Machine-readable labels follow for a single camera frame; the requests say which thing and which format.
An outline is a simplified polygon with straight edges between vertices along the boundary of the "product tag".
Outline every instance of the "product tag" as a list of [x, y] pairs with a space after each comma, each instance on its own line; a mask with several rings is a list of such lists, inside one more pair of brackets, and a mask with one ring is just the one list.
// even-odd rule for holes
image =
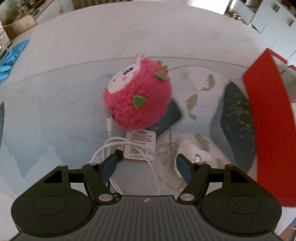
[[[126, 139], [131, 142], [138, 143], [146, 146], [155, 152], [156, 146], [156, 133], [153, 131], [127, 131]], [[154, 157], [145, 150], [142, 150], [148, 157], [149, 160], [153, 160]], [[125, 145], [124, 148], [124, 157], [128, 159], [136, 159], [136, 160], [145, 160], [143, 156], [138, 152], [138, 150], [134, 146]]]

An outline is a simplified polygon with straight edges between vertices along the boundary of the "white plush ear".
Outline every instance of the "white plush ear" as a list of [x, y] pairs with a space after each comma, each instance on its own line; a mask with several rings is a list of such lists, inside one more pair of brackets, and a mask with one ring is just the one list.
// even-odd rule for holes
[[140, 63], [141, 59], [144, 58], [144, 56], [145, 56], [145, 53], [135, 53], [134, 55], [137, 63]]

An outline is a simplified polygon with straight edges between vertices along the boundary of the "pink plush toy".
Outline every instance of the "pink plush toy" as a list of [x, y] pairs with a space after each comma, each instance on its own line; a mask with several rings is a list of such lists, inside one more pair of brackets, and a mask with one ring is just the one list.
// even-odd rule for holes
[[144, 130], [166, 113], [171, 84], [166, 66], [148, 58], [118, 72], [104, 92], [107, 108], [125, 130]]

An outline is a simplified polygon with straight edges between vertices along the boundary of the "red cardboard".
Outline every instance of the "red cardboard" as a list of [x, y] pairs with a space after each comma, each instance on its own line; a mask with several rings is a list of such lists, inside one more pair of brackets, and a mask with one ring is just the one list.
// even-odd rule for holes
[[273, 56], [273, 51], [265, 50], [243, 75], [257, 142], [257, 181], [282, 206], [295, 207], [295, 123]]

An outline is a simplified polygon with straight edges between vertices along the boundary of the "barcode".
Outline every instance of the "barcode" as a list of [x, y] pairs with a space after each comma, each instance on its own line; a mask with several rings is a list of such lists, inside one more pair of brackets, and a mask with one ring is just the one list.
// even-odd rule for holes
[[135, 147], [133, 147], [133, 146], [131, 146], [130, 154], [139, 154], [140, 155], [139, 151]]

